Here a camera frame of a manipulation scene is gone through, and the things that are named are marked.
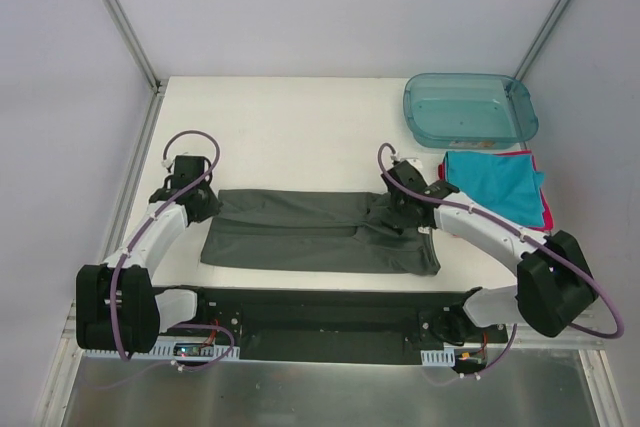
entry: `folded clothes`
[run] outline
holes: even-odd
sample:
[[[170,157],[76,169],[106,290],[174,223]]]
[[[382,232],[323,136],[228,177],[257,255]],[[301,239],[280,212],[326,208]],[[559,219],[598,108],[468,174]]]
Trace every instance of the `folded clothes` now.
[[[520,225],[553,226],[540,186],[544,174],[535,169],[530,152],[491,155],[447,152],[444,177],[480,205]]]

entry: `white cable clip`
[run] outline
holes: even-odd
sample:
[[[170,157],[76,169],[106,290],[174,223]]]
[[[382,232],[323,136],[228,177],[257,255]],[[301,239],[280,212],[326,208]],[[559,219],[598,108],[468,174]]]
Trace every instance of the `white cable clip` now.
[[[163,159],[161,163],[165,169],[169,170],[173,166],[173,158],[167,157],[166,159]]]

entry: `metal floor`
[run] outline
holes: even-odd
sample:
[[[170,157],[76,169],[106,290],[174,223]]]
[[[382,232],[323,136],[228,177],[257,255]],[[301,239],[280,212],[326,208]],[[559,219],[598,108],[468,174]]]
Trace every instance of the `metal floor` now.
[[[108,384],[148,365],[83,359],[76,377]],[[514,350],[479,382],[436,387],[449,369],[223,362],[162,366],[121,387],[73,388],[65,426],[596,426],[577,352]]]

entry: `red wire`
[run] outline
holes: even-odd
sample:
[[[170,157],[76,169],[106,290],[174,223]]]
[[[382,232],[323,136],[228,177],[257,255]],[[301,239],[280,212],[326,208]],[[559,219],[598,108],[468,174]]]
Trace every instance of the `red wire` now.
[[[211,322],[211,324],[213,323],[215,323],[215,325],[220,325],[220,322],[218,322],[218,319]],[[209,338],[202,343],[202,347],[210,347],[211,344],[213,344],[213,341],[215,340],[217,333],[218,333],[217,330],[214,330],[213,332],[211,332],[211,335],[209,335]]]

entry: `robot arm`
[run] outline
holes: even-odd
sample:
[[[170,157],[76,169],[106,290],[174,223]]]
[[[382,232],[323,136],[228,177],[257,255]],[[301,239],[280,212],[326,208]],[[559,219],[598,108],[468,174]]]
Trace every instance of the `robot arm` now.
[[[170,245],[192,222],[202,222],[220,210],[209,187],[210,178],[197,183],[204,176],[205,165],[204,157],[178,156],[173,173],[151,196],[145,218],[134,230],[137,242],[132,242],[132,237],[123,244],[135,244],[132,251],[122,247],[102,264],[85,265],[80,270],[76,279],[76,335],[80,347],[115,350],[110,285],[123,254],[126,258],[117,279],[116,308],[122,346],[127,352],[149,352],[159,333],[195,316],[195,292],[168,289],[155,295],[151,278]],[[525,236],[532,239],[591,277],[577,241],[566,232],[545,236],[493,213],[494,221],[490,221],[483,215],[489,215],[488,211],[455,186],[445,181],[427,185],[407,161],[396,162],[382,177],[391,195],[392,228],[442,229],[479,247],[516,275],[517,285],[473,289],[463,305],[451,309],[471,330],[524,320],[543,335],[554,337],[597,299],[580,276],[566,268],[556,269],[549,255],[523,241]],[[193,188],[179,194],[192,183]],[[431,201],[418,200],[407,192]],[[158,207],[170,199],[174,201],[156,215]],[[509,229],[496,227],[495,219]],[[141,229],[150,221],[148,228]]]
[[[177,191],[204,173],[204,157],[178,156],[173,174],[149,199],[144,218],[123,246],[100,265],[85,265],[76,278],[77,339],[82,348],[114,350],[110,323],[109,287],[114,269],[123,254],[126,259],[118,278],[117,309],[125,350],[150,351],[161,332],[196,315],[197,294],[186,289],[169,289],[154,295],[151,278],[176,238],[192,222],[202,222],[217,214],[220,203],[202,181],[178,197],[156,215],[158,208]],[[153,219],[147,229],[143,225]],[[129,252],[134,236],[140,235]]]
[[[459,236],[497,259],[516,276],[517,284],[514,286],[478,288],[469,292],[462,310],[474,326],[487,327],[524,320],[539,333],[555,337],[598,298],[579,276],[566,268],[556,268],[553,259],[524,241],[525,236],[533,239],[592,277],[578,242],[566,232],[547,236],[476,205],[457,187],[445,181],[427,185],[420,172],[408,161],[396,162],[383,173],[382,178],[391,193],[397,225],[431,227]],[[417,200],[395,184],[446,201],[437,205]],[[483,213],[507,224],[518,235],[499,227]]]

